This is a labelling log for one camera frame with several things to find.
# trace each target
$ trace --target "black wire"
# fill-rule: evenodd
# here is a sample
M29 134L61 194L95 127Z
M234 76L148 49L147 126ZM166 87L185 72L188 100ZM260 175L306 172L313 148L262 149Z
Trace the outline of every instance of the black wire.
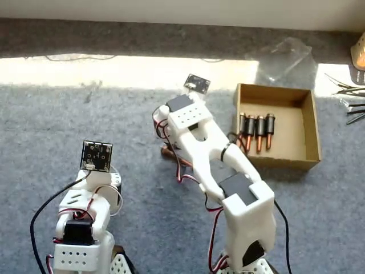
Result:
M104 61L104 60L110 60L115 58L117 55L113 55L110 57L105 57L105 58L97 58L97 57L78 57L78 58L74 58L74 59L65 59L65 60L58 60L58 59L51 59L49 56L45 55L44 57L46 57L49 61L52 62L69 62L69 61L78 61L78 60L86 60L86 59L93 59L93 60L99 60L99 61Z
M73 187L74 185L80 183L81 181L83 181L84 179L86 179L89 175L90 175L91 171L83 178L74 181L68 185L66 185L64 188L62 188L60 191L58 191L56 194L53 194L47 201L45 201L41 207L38 208L38 210L36 211L36 213L34 214L32 221L30 222L30 239L32 242L32 247L33 247L33 253L34 253L34 257L36 259L36 262L38 263L38 267L39 270L42 274L47 274L47 272L44 270L44 267L42 265L42 261L40 260L39 254L38 254L38 250L37 250L37 245L35 243L35 236L34 236L34 223L35 220L37 219L38 215L42 212L42 210L44 210L44 208L53 200L55 199L58 195L60 195L63 191L68 190L70 187Z
M276 208L278 209L278 211L280 212L280 214L283 217L284 222L285 222L286 265L287 265L287 270L288 270L289 274L292 274L291 267L290 267L290 259L289 259L289 223L287 221L287 218L286 218L284 212L281 210L281 208L280 208L279 204L276 202L276 200L274 200L274 204L275 204Z

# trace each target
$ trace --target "mounting hole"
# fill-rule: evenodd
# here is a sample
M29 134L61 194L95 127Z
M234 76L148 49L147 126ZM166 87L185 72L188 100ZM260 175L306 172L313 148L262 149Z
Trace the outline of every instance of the mounting hole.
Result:
M67 204L73 204L73 203L76 203L78 200L73 200L73 201L70 201L68 202Z
M76 195L74 195L74 196L72 196L71 198L77 198L77 197L80 197L81 196L81 194L76 194Z

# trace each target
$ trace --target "plastic bag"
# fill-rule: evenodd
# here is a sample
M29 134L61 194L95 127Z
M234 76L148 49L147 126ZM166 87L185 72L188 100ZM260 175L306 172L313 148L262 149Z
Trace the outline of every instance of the plastic bag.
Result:
M257 74L276 82L288 74L312 51L301 40L287 37L276 45L263 47L245 55L246 60L259 61Z

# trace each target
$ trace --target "sunlight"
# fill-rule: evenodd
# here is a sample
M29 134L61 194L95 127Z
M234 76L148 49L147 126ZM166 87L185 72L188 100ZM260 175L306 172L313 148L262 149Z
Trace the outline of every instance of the sunlight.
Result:
M317 97L330 97L333 96L332 94L341 90L340 87L336 86L329 80L326 74L343 83L349 84L350 86L357 86L351 80L348 65L319 64L314 89Z
M236 84L253 83L258 62L174 57L63 54L46 57L0 59L0 84L30 84L182 90L192 73L209 79L209 91L233 90Z

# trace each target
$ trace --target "cardboard box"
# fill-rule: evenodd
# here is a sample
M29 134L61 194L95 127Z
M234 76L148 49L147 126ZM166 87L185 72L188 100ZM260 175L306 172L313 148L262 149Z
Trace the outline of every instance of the cardboard box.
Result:
M266 138L256 152L253 138L249 159L257 166L290 167L309 170L321 161L314 94L310 90L238 84L234 97L237 108L233 130L240 130L240 114L275 115L275 131L270 150Z

